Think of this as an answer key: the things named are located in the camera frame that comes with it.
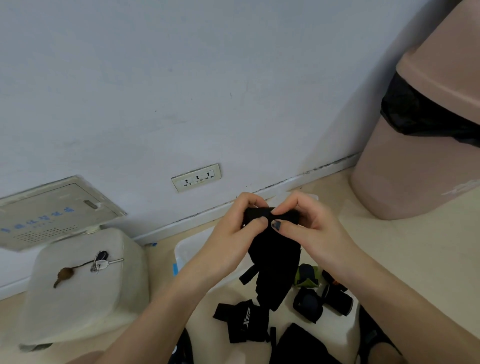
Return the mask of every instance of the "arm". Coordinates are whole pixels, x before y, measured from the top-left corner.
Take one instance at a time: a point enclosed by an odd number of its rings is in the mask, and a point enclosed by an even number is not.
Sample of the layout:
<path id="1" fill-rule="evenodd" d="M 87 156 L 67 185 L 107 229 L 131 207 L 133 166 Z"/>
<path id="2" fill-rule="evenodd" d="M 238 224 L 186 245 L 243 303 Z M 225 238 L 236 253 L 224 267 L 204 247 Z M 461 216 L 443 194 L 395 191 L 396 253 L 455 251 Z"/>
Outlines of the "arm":
<path id="1" fill-rule="evenodd" d="M 294 192 L 272 213 L 292 208 L 302 226 L 281 221 L 278 232 L 348 287 L 411 364 L 480 363 L 480 340 L 363 252 L 329 208 Z"/>
<path id="2" fill-rule="evenodd" d="M 241 229 L 243 213 L 253 205 L 268 207 L 254 194 L 242 193 L 237 198 L 198 254 L 96 364 L 168 362 L 197 304 L 210 288 L 237 268 L 253 238 L 268 226 L 266 218 L 258 218 Z"/>

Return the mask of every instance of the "silver key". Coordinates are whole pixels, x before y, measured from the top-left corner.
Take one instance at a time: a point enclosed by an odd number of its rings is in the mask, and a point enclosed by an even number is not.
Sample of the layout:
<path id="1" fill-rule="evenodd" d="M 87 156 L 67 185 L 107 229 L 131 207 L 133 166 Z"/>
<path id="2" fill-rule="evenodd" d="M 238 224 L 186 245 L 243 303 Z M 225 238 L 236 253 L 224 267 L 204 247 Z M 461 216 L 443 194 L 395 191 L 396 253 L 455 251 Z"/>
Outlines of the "silver key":
<path id="1" fill-rule="evenodd" d="M 99 270 L 102 270 L 102 269 L 105 269 L 106 267 L 108 267 L 110 264 L 113 264 L 113 263 L 117 263 L 117 262 L 122 262 L 123 261 L 123 258 L 122 259 L 117 259 L 117 260 L 112 260 L 110 262 L 106 261 L 106 260 L 97 260 L 95 262 L 95 271 L 99 271 Z"/>

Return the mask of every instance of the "triple socket panel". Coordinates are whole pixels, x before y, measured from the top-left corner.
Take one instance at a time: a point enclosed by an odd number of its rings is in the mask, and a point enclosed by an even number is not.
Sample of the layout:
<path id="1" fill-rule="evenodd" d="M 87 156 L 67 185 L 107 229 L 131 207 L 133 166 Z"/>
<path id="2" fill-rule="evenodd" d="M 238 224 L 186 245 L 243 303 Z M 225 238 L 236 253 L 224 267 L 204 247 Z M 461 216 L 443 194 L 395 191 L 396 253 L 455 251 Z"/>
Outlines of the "triple socket panel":
<path id="1" fill-rule="evenodd" d="M 220 178 L 222 178 L 222 174 L 220 173 L 218 163 L 216 163 L 197 170 L 192 170 L 181 174 L 180 176 L 172 177 L 171 180 L 177 191 L 183 192 L 193 187 L 217 181 Z"/>

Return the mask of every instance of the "forearm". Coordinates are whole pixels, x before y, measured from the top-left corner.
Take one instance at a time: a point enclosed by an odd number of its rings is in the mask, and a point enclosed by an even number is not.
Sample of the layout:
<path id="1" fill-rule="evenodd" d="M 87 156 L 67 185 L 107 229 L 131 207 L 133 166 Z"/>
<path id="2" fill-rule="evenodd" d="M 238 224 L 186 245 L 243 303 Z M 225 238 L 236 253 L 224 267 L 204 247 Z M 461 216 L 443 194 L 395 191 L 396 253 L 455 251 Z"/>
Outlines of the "forearm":
<path id="1" fill-rule="evenodd" d="M 186 266 L 153 299 L 142 315 L 105 351 L 96 364 L 167 363 L 210 282 Z"/>
<path id="2" fill-rule="evenodd" d="M 345 284 L 411 364 L 480 363 L 480 340 L 364 252 Z"/>

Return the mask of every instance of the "utility box cover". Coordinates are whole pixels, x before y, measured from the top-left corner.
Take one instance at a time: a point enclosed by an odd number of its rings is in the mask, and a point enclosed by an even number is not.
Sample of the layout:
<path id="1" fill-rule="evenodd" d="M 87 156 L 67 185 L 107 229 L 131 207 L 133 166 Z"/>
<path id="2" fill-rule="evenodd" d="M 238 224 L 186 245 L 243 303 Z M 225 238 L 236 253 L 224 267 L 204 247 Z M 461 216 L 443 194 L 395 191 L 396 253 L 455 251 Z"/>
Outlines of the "utility box cover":
<path id="1" fill-rule="evenodd" d="M 72 176 L 0 199 L 0 248 L 18 252 L 125 215 L 82 177 Z"/>

